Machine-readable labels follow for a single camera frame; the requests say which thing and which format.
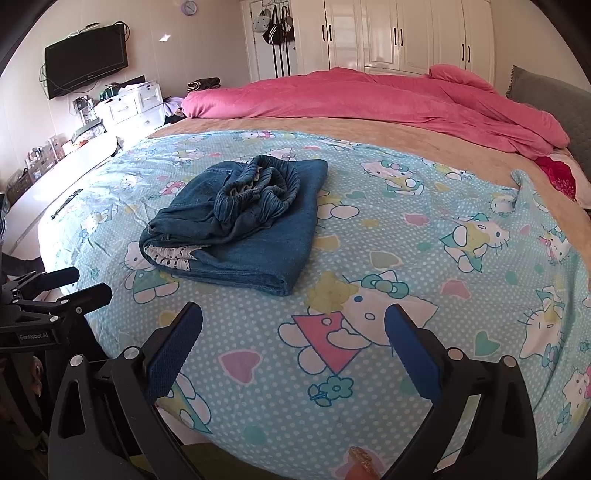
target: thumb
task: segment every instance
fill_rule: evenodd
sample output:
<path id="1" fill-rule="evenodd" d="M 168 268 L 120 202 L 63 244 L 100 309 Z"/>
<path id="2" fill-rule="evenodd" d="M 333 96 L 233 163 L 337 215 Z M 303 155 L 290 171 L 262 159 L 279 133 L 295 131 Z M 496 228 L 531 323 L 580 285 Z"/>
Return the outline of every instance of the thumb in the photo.
<path id="1" fill-rule="evenodd" d="M 370 455 L 361 447 L 351 447 L 349 457 L 355 464 L 349 469 L 345 480 L 379 480 Z"/>

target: red lace cloth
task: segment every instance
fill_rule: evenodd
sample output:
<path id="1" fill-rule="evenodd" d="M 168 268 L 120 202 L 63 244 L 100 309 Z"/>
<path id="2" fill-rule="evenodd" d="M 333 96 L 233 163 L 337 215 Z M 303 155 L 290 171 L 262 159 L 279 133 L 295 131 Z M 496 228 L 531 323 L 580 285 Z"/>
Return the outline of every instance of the red lace cloth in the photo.
<path id="1" fill-rule="evenodd" d="M 534 162 L 548 175 L 550 183 L 556 190 L 575 200 L 577 184 L 566 163 L 552 160 L 550 157 L 538 157 Z"/>

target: clock face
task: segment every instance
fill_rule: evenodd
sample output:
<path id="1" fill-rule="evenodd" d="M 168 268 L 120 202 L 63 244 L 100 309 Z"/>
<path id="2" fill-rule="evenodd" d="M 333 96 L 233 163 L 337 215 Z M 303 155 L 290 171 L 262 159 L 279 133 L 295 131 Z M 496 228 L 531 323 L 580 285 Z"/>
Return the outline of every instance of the clock face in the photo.
<path id="1" fill-rule="evenodd" d="M 182 4 L 181 10 L 185 15 L 194 15 L 197 13 L 197 4 L 193 0 L 187 0 Z"/>

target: television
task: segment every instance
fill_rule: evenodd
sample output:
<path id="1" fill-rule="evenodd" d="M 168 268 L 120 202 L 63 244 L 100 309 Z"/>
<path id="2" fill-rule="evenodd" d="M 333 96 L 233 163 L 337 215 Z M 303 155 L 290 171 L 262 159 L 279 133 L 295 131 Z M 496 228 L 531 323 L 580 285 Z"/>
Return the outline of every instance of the television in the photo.
<path id="1" fill-rule="evenodd" d="M 49 98 L 67 95 L 128 66 L 125 24 L 95 28 L 45 49 Z"/>

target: folded denim garment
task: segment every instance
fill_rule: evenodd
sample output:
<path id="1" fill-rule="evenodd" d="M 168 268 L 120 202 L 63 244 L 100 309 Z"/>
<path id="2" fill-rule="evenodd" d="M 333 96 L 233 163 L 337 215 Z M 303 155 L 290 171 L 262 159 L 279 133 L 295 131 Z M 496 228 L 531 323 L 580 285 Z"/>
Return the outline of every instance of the folded denim garment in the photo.
<path id="1" fill-rule="evenodd" d="M 157 213 L 139 247 L 181 277 L 289 295 L 310 255 L 326 172 L 324 160 L 221 162 Z"/>

